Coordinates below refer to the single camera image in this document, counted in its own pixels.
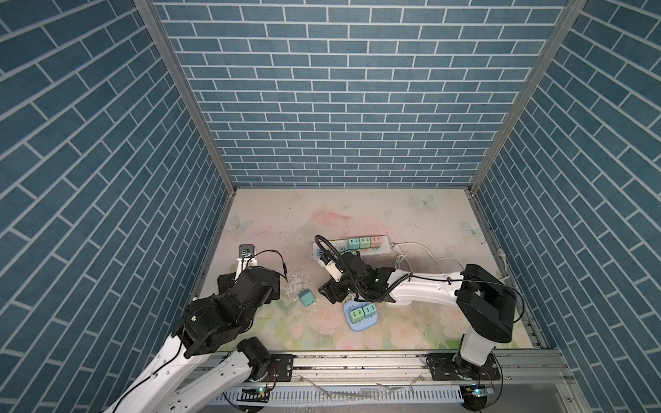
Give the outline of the green USB charger plug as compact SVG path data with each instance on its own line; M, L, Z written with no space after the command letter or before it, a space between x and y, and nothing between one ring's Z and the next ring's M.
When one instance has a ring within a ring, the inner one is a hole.
M359 238L359 249L365 250L371 246L371 237L360 237Z
M366 306L363 306L361 309L363 310L363 318L365 319L372 318L377 313L377 308L373 303L367 304Z

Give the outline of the long white power strip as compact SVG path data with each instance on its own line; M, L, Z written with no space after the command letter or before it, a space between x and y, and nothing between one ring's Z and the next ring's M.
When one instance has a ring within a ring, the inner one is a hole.
M348 248L348 240L349 239L335 239L330 241L337 249L339 252L344 253L345 251L349 252L354 252L354 253L359 253L361 256L378 256L378 255L385 255L385 254L390 254L392 252L392 246L388 241L388 237L385 235L382 236L377 236L382 238L382 245L380 246L379 249L371 249L370 247L365 250L357 250L357 251L351 251Z

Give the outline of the teal USB charger plug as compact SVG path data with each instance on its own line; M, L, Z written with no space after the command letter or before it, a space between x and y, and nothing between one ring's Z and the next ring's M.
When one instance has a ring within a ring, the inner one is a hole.
M304 307L309 307L315 303L315 297L310 289L305 289L299 294L299 299Z
M348 248L351 251L357 251L361 248L361 239L358 237L356 239L349 239L348 240Z
M354 325L363 321L363 310L361 308L353 309L349 312L349 321Z

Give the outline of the blue square power socket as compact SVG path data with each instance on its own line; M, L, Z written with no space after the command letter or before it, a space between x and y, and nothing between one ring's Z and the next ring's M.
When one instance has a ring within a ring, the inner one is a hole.
M349 328L354 332L367 330L376 325L379 320L374 303L350 300L344 304L343 310Z

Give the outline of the pink USB charger plug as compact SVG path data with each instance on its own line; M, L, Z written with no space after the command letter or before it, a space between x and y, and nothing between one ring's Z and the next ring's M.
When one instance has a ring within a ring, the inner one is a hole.
M370 238L370 248L371 249L379 249L380 246L382 245L382 238L381 237L371 237Z

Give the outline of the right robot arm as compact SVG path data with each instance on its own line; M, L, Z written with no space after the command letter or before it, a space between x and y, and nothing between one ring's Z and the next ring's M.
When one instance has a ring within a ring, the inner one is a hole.
M421 301L458 308L469 323L452 359L461 378L480 378L492 364L496 345L512 339L517 292L477 264L468 264L458 273L420 274L372 268L349 251L323 252L318 263L332 277L318 291L332 304L354 294L367 303L408 306Z

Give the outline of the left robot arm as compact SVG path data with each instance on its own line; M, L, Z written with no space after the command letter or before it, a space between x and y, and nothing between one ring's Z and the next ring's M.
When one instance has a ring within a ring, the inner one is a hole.
M186 306L157 356L109 412L197 412L247 380L275 378L270 351L256 337L244 339L218 366L184 380L222 345L253 324L256 311L280 298L285 275L262 266L245 268L222 294Z

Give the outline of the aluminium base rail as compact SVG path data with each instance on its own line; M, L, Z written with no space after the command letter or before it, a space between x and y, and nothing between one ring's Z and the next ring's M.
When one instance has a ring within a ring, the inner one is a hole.
M497 350L465 373L451 350L266 353L263 349L186 358L165 350L114 412L196 412L213 402L256 407L313 407L378 402L468 402L495 411L526 399L585 412L557 350Z

